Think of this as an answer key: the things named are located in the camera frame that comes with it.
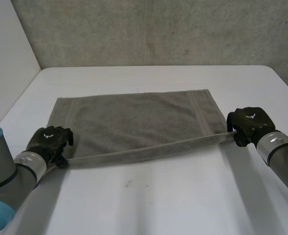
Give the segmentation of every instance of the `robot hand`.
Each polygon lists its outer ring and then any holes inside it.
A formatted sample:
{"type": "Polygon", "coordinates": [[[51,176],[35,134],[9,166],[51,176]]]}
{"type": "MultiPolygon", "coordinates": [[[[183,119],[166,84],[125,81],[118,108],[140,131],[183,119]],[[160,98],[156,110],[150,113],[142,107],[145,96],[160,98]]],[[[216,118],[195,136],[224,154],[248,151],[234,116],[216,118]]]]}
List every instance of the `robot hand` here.
{"type": "Polygon", "coordinates": [[[64,147],[73,145],[73,132],[70,128],[64,129],[61,126],[38,129],[26,150],[39,154],[46,163],[55,163],[59,168],[66,168],[67,160],[62,156],[64,147]]]}
{"type": "Polygon", "coordinates": [[[246,147],[249,143],[257,145],[265,134],[275,132],[275,125],[259,107],[236,109],[227,116],[227,131],[235,129],[234,141],[239,147],[246,147]]]}

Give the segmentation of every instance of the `fabric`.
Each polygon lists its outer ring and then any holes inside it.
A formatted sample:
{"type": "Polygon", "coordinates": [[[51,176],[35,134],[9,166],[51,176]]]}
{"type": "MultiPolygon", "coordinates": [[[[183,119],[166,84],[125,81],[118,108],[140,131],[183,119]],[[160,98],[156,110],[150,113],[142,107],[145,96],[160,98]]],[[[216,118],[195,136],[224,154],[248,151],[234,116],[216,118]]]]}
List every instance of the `fabric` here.
{"type": "Polygon", "coordinates": [[[231,140],[208,90],[58,98],[48,126],[71,128],[71,168],[158,159],[231,140]]]}

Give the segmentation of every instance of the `white table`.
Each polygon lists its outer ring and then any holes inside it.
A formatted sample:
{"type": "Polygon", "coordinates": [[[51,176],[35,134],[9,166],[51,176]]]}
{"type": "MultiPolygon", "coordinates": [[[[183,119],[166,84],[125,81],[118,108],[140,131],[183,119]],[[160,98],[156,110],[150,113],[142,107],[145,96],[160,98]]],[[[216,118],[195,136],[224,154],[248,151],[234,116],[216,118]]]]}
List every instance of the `white table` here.
{"type": "MultiPolygon", "coordinates": [[[[259,106],[288,135],[288,87],[264,66],[50,68],[1,122],[13,156],[46,126],[58,97],[209,89],[226,117],[259,106]]],[[[43,179],[11,235],[287,235],[288,189],[253,145],[43,179]]]]}

